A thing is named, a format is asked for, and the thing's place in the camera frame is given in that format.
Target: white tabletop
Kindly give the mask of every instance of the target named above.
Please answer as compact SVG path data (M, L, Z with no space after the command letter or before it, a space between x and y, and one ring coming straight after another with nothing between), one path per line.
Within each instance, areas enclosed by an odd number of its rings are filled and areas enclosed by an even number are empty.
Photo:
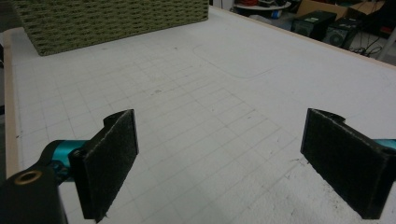
M267 10L280 10L283 8L287 8L289 6L291 6L290 2L286 2L285 5L277 7L277 6L270 6L270 7L260 7L260 6L244 6L241 4L234 4L235 7L239 7L239 8L244 8L244 9L250 9L250 10L259 10L259 11L267 11Z
M362 220L300 153L308 107L396 137L396 69L234 14L40 57L10 35L21 168L55 139L136 112L140 154L103 223L394 223L396 192ZM83 220L61 185L70 223Z

